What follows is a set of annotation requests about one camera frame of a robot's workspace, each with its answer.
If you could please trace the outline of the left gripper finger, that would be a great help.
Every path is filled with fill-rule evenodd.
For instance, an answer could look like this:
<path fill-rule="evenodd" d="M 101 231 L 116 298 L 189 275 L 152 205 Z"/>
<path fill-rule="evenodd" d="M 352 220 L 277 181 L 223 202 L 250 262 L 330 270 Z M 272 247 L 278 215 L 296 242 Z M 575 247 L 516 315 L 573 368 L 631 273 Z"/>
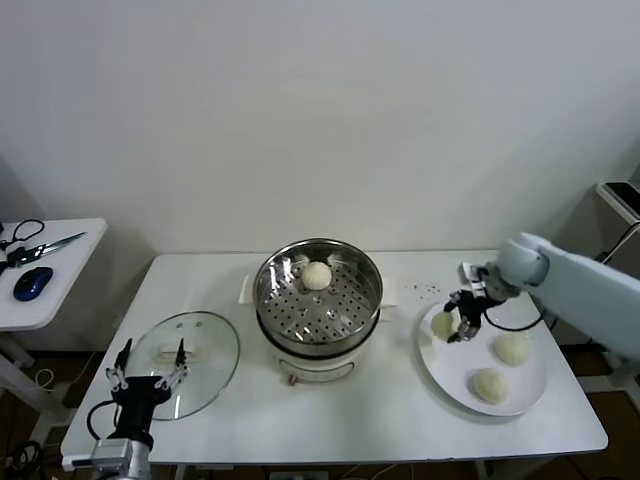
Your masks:
<path fill-rule="evenodd" d="M 112 392 L 119 392 L 128 388 L 125 372 L 131 353 L 133 339 L 129 338 L 124 348 L 117 354 L 115 363 L 106 369 L 106 377 Z"/>
<path fill-rule="evenodd" d="M 186 358 L 187 355 L 184 349 L 184 340 L 181 339 L 178 350 L 176 352 L 173 370 L 169 374 L 163 376 L 160 380 L 158 380 L 154 384 L 154 388 L 156 390 L 169 391 L 173 387 L 180 384 L 186 378 L 189 371 L 188 365 L 186 363 Z"/>

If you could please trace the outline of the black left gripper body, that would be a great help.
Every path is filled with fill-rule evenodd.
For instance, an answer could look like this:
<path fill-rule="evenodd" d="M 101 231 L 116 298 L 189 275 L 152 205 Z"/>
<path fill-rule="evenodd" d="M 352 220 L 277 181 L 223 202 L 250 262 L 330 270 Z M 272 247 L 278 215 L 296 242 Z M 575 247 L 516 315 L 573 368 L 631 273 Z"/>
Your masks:
<path fill-rule="evenodd" d="M 110 439 L 152 441 L 150 426 L 154 410 L 171 397 L 161 377 L 127 377 L 127 387 L 112 393 L 120 414 Z"/>

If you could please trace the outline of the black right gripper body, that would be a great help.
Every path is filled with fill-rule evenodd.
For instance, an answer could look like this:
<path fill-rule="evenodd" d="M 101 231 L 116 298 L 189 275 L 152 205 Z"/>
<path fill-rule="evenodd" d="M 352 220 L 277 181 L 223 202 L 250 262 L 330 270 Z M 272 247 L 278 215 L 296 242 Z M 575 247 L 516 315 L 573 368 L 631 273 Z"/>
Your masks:
<path fill-rule="evenodd" d="M 482 316 L 493 307 L 493 300 L 487 297 L 475 297 L 471 291 L 460 290 L 458 292 L 458 310 L 462 322 L 474 331 L 481 328 Z"/>

